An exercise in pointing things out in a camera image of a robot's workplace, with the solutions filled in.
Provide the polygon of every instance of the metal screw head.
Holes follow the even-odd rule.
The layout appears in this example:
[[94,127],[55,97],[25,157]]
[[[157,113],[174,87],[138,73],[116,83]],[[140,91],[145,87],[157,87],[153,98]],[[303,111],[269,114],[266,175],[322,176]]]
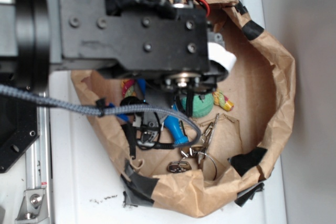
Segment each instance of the metal screw head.
[[171,79],[165,79],[164,82],[166,83],[167,86],[170,86],[172,84]]
[[222,35],[219,34],[219,33],[216,33],[216,34],[215,34],[215,41],[217,42],[217,41],[222,41],[222,40],[223,40]]
[[150,52],[150,51],[152,51],[152,44],[150,44],[150,43],[145,43],[145,44],[143,44],[143,49],[146,51],[146,52]]
[[143,18],[141,23],[144,27],[149,27],[149,25],[151,24],[151,20],[149,18]]
[[33,194],[31,197],[30,197],[30,203],[33,205],[33,206],[36,206],[37,204],[41,203],[42,202],[42,196],[39,195],[39,194]]
[[72,16],[72,17],[70,17],[70,19],[69,19],[69,24],[70,24],[70,26],[72,26],[73,28],[77,28],[77,27],[80,26],[80,21],[79,21],[79,19],[78,19],[77,17]]
[[97,26],[100,29],[105,29],[107,27],[107,21],[105,18],[98,18],[97,19]]
[[196,45],[194,43],[189,43],[187,46],[188,52],[190,52],[191,54],[196,53]]
[[33,213],[32,212],[27,212],[25,213],[25,219],[26,220],[30,220],[30,219],[33,219]]
[[186,23],[185,23],[185,27],[188,29],[188,30],[193,30],[195,28],[195,23],[192,21],[192,20],[188,20]]

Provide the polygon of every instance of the black metal bracket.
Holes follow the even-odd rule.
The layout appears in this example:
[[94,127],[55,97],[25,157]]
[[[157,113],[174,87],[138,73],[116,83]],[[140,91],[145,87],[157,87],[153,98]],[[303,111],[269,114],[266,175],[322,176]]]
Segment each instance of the black metal bracket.
[[[13,84],[11,74],[0,74],[0,83]],[[0,97],[0,173],[7,172],[38,138],[37,107]]]

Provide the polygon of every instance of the bolt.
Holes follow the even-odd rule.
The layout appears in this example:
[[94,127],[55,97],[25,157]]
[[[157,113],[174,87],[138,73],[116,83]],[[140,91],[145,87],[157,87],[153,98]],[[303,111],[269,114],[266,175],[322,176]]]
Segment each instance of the bolt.
[[149,18],[143,18],[141,23],[144,27],[149,27],[149,25],[151,24],[151,20]]
[[70,17],[70,19],[69,19],[69,24],[70,24],[70,26],[72,26],[73,28],[77,28],[77,27],[80,26],[80,21],[79,21],[79,19],[78,19],[77,17],[72,16],[72,17]]
[[221,34],[216,34],[215,35],[215,41],[222,41],[223,40],[223,37]]
[[171,79],[165,79],[164,81],[165,81],[165,83],[166,83],[167,86],[170,86],[172,84],[172,80]]
[[194,43],[189,43],[187,49],[191,54],[196,53],[196,45]]
[[181,81],[181,82],[178,82],[178,83],[177,83],[177,86],[178,86],[179,88],[185,88],[185,87],[187,87],[187,83],[184,82],[184,81]]
[[30,197],[30,203],[32,205],[37,205],[38,203],[40,203],[42,201],[42,197],[38,194],[33,194],[31,197]]
[[186,23],[185,23],[185,26],[188,30],[193,30],[194,27],[195,27],[195,23],[192,21],[192,20],[188,20]]
[[30,219],[33,219],[33,213],[32,212],[28,212],[25,214],[25,219],[26,220],[30,220]]
[[143,49],[146,52],[150,52],[150,51],[152,51],[152,45],[150,43],[145,43],[145,44],[143,44]]
[[97,26],[98,26],[100,29],[105,29],[105,28],[107,27],[106,19],[104,19],[104,18],[98,18],[98,19],[97,19]]

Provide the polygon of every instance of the metal bracket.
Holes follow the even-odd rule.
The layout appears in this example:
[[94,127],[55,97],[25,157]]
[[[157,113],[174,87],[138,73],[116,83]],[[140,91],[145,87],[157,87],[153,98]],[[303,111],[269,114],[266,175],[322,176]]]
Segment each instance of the metal bracket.
[[45,189],[26,190],[15,224],[49,223]]

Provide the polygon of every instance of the metal clip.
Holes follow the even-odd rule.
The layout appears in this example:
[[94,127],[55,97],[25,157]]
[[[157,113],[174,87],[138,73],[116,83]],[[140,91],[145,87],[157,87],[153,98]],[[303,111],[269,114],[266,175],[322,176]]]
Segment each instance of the metal clip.
[[183,173],[191,170],[191,165],[187,161],[173,161],[169,163],[167,170],[171,173]]

